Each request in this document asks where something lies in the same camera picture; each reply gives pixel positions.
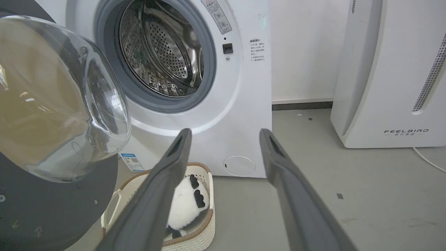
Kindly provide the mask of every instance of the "woven plastic basket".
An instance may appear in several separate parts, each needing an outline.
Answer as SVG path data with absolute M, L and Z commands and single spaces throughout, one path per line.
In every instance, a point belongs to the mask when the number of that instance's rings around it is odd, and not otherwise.
M 122 212 L 124 207 L 132 198 L 133 194 L 149 175 L 150 170 L 141 172 L 129 180 L 127 180 L 120 189 L 113 193 L 111 199 L 119 196 L 115 209 L 113 210 L 110 219 L 107 216 L 108 207 L 101 216 L 102 234 L 101 238 L 106 234 L 107 229 L 113 226 L 113 220 Z M 209 193 L 209 210 L 203 220 L 189 230 L 188 234 L 179 238 L 165 240 L 163 242 L 163 251 L 203 251 L 209 247 L 215 235 L 215 210 L 214 210 L 214 182 L 212 174 L 207 166 L 201 163 L 192 162 L 187 165 L 184 177 L 193 174 L 199 179 Z

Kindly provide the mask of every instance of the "stuffed animal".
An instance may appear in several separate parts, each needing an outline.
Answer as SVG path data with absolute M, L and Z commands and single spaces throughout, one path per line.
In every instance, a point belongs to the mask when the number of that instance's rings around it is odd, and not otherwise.
M 167 220 L 167 234 L 172 238 L 184 236 L 183 230 L 209 208 L 209 194 L 194 175 L 184 178 L 175 188 Z

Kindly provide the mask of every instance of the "power cord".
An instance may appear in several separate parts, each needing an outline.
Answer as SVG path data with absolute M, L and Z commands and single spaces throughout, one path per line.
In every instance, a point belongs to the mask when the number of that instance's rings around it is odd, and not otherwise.
M 414 149 L 415 152 L 416 152 L 422 159 L 424 159 L 424 161 L 426 161 L 429 165 L 431 165 L 431 166 L 435 167 L 436 169 L 438 169 L 438 170 L 440 170 L 440 171 L 446 173 L 446 170 L 444 170 L 443 168 L 441 168 L 441 167 L 437 166 L 436 164 L 430 162 L 430 161 L 429 161 L 428 159 L 426 159 L 423 155 L 421 155 L 421 153 L 420 153 L 415 147 L 413 147 L 413 149 Z

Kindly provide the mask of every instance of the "warning label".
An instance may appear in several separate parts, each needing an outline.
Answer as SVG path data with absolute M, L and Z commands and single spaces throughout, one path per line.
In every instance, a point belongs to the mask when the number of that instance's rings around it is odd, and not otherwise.
M 201 2 L 206 6 L 207 10 L 214 18 L 214 21 L 222 34 L 232 30 L 231 25 L 216 0 L 201 0 Z
M 249 47 L 251 49 L 251 61 L 265 60 L 265 43 L 258 38 L 249 40 Z
M 133 172 L 142 172 L 144 168 L 134 154 L 122 153 L 122 159 Z

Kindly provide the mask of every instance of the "air vent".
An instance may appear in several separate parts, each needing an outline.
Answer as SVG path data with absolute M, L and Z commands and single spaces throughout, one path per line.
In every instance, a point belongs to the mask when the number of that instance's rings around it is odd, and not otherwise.
M 355 13 L 355 5 L 356 5 L 356 0 L 353 0 L 353 5 L 351 7 L 351 13 Z
M 443 63 L 446 59 L 446 34 L 443 38 L 442 45 L 438 50 L 437 57 L 435 58 L 434 65 L 430 69 L 429 76 L 426 79 L 423 89 L 421 90 L 420 96 L 417 99 L 417 102 L 413 106 L 412 112 L 419 111 L 429 96 L 432 87 L 434 86 L 435 81 L 437 80 L 438 74 L 443 66 Z

